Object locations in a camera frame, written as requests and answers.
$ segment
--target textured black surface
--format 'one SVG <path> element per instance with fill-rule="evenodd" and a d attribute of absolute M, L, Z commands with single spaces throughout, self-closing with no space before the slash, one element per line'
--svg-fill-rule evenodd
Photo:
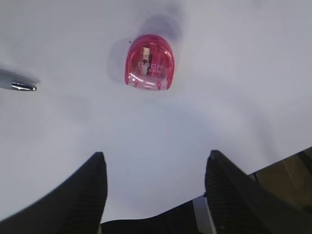
<path fill-rule="evenodd" d="M 219 151 L 208 158 L 205 186 L 218 234 L 312 233 L 312 216 L 261 188 Z"/>
<path fill-rule="evenodd" d="M 51 193 L 0 223 L 0 234 L 95 234 L 107 197 L 103 153 Z"/>

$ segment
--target pink pencil sharpener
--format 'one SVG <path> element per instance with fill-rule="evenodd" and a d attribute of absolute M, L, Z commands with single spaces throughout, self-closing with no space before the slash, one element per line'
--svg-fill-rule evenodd
<path fill-rule="evenodd" d="M 145 35 L 129 50 L 125 82 L 138 89 L 166 90 L 171 86 L 174 71 L 174 55 L 165 39 Z"/>

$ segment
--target black object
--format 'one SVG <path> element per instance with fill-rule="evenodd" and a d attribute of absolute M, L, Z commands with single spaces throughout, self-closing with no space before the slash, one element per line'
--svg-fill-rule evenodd
<path fill-rule="evenodd" d="M 218 234 L 312 233 L 312 215 L 264 190 L 220 151 L 208 158 L 205 187 Z"/>
<path fill-rule="evenodd" d="M 0 234 L 96 234 L 107 197 L 103 153 L 51 193 L 0 223 Z"/>
<path fill-rule="evenodd" d="M 297 153 L 297 155 L 299 156 L 303 164 L 306 166 L 310 175 L 312 175 L 312 159 L 304 151 Z"/>

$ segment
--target table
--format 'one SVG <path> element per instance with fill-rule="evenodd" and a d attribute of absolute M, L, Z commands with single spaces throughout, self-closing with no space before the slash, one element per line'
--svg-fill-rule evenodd
<path fill-rule="evenodd" d="M 308 0 L 2 0 L 0 66 L 38 90 L 0 91 L 0 219 L 95 151 L 109 221 L 202 195 L 211 149 L 249 174 L 310 147 L 311 11 Z M 146 33 L 174 47 L 168 91 L 124 84 Z"/>

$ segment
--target pen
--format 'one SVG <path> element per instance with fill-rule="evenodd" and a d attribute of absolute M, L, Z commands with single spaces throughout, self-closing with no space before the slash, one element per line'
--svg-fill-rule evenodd
<path fill-rule="evenodd" d="M 14 77 L 14 75 L 10 74 L 0 74 L 0 88 L 19 91 L 37 90 L 36 86 L 19 81 L 16 77 Z"/>

